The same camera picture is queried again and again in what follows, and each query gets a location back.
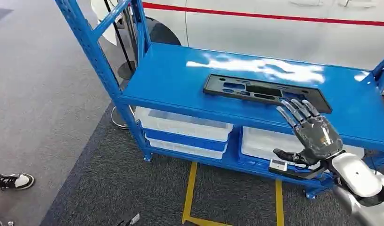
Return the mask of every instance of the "yellow floor tape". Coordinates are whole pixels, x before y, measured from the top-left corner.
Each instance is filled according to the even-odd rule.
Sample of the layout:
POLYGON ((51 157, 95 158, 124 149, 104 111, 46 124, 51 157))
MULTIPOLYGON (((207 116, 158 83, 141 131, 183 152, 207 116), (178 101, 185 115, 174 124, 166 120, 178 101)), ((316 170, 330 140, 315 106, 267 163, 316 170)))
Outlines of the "yellow floor tape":
MULTIPOLYGON (((190 216, 190 211, 192 209, 193 191, 195 189, 196 171, 197 171, 197 163, 192 162, 192 164, 190 165, 188 188, 186 190, 185 206, 184 206, 183 215, 182 215, 182 223, 184 224, 185 221, 189 221, 199 226, 232 226, 232 225, 227 225, 219 222, 194 218, 190 216)), ((284 226, 285 220, 283 216, 283 196, 282 196, 281 180, 275 181, 275 197, 276 197, 277 226, 284 226)))
POLYGON ((275 181, 275 197, 277 204, 277 226, 284 226, 282 181, 278 179, 275 181))
POLYGON ((195 188, 196 170, 197 170, 197 163, 192 162, 192 164, 190 165, 189 181, 188 181, 188 188, 186 190, 185 207, 183 209, 182 223, 184 224, 185 221, 189 221, 199 226, 232 226, 232 225, 227 225, 227 224, 218 223, 214 221, 194 218, 190 216, 190 210, 192 209, 193 190, 195 188))

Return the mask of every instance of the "red stripe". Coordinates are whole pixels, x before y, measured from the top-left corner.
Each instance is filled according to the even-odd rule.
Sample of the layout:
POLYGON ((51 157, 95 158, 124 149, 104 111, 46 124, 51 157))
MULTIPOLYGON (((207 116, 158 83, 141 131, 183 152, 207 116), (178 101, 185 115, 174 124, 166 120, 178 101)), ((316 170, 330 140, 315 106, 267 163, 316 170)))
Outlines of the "red stripe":
POLYGON ((200 8, 189 8, 180 6, 169 6, 150 2, 144 2, 143 7, 181 11, 181 12, 194 12, 194 13, 208 13, 218 15, 230 15, 230 16, 247 16, 257 18, 268 18, 268 19, 279 19, 279 20, 296 20, 296 21, 310 21, 320 23, 335 23, 335 24, 357 24, 357 25, 370 25, 370 26, 384 26, 384 21, 365 21, 365 20, 340 20, 340 19, 327 19, 327 18, 311 18, 311 17, 299 17, 299 16, 278 16, 278 15, 267 15, 267 14, 255 14, 255 13, 240 13, 240 12, 228 12, 219 10, 209 10, 200 8))

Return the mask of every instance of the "robot finger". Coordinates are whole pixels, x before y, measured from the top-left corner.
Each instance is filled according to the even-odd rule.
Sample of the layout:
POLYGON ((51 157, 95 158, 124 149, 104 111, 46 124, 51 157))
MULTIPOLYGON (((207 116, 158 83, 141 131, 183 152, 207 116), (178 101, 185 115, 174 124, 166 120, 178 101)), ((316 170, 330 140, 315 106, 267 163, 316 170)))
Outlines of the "robot finger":
POLYGON ((297 106, 297 108, 300 110, 300 112, 303 113, 304 116, 305 116, 307 119, 309 119, 309 118, 312 117, 312 115, 311 115, 310 112, 307 110, 307 108, 306 108, 304 105, 302 105, 298 100, 296 100, 296 99, 292 99, 291 101, 292 101, 292 103, 293 103, 294 105, 297 106))
POLYGON ((299 123, 302 123, 305 121, 305 119, 302 117, 302 115, 297 111, 289 102, 282 100, 282 103, 284 106, 286 106, 289 111, 292 113, 292 115, 297 119, 299 123))
POLYGON ((279 111, 279 113, 286 119, 287 123, 289 123, 289 125, 294 128, 297 126, 296 122, 293 120, 292 117, 289 116, 288 113, 286 113, 286 111, 281 107, 281 106, 278 106, 277 107, 277 110, 279 111))
POLYGON ((302 103, 308 108, 314 117, 319 115, 318 110, 308 100, 303 100, 302 103))

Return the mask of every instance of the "white storage box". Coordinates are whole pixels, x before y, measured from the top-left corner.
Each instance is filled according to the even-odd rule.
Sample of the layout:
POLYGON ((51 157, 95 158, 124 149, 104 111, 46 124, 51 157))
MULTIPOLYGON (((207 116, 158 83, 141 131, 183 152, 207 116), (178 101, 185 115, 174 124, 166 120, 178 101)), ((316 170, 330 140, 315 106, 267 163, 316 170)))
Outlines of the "white storage box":
MULTIPOLYGON (((301 152, 304 146, 300 143, 296 136, 284 133, 277 133, 263 129, 256 129, 250 127, 243 127, 243 137, 241 145, 241 153, 258 157, 262 159, 277 159, 280 160, 272 151, 275 148, 284 150, 285 152, 301 152)), ((354 147, 344 145, 344 150, 357 155, 362 158, 364 156, 364 149, 361 147, 354 147)), ((304 166, 288 162, 290 165, 304 166)))
POLYGON ((142 128, 221 142, 228 141, 229 132, 233 128, 233 125, 230 123, 144 107, 136 107, 135 119, 140 120, 142 128))
POLYGON ((222 155, 227 149, 227 145, 225 145, 225 148, 223 151, 215 151, 215 150, 210 150, 210 149, 205 149, 200 147, 193 147, 193 146, 188 146, 188 145, 183 145, 183 144, 178 144, 173 142, 151 139, 148 137, 146 139, 150 142, 150 145, 152 147, 158 147, 158 148, 167 149, 167 150, 176 151, 176 152, 182 152, 186 154, 194 154, 194 155, 199 155, 202 157, 213 158, 213 159, 222 159, 222 155))

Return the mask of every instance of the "small white device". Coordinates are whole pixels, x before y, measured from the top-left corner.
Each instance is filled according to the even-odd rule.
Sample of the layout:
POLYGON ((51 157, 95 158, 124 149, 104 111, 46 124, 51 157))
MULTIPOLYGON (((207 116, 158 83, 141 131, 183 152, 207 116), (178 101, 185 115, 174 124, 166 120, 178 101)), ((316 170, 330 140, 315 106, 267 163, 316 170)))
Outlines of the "small white device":
POLYGON ((286 171, 287 170, 287 162, 276 160, 276 159, 271 159, 270 168, 273 168, 276 170, 281 170, 281 171, 286 171))

